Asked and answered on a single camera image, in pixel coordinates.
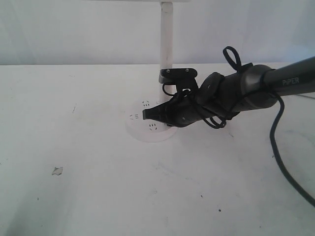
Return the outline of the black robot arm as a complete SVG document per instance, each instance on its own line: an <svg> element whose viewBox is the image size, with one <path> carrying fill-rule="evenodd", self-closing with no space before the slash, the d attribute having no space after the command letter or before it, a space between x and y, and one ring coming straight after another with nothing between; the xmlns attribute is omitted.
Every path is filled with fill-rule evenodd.
<svg viewBox="0 0 315 236"><path fill-rule="evenodd" d="M278 69L252 63L235 65L234 69L236 72L228 76L214 72L200 86L193 68L161 70L162 85L175 86L176 93L169 101L145 109L143 119L182 128L217 117L220 123L212 126L220 128L240 112L270 108L278 97L315 90L314 58Z"/></svg>

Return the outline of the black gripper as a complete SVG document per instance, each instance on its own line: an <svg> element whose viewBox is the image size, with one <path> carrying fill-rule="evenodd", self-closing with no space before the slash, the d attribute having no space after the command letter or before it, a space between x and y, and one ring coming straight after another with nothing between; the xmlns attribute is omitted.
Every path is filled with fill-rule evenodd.
<svg viewBox="0 0 315 236"><path fill-rule="evenodd" d="M209 109L199 105L193 95L172 98L166 104L142 111L143 120L154 120L179 128L214 116Z"/></svg>

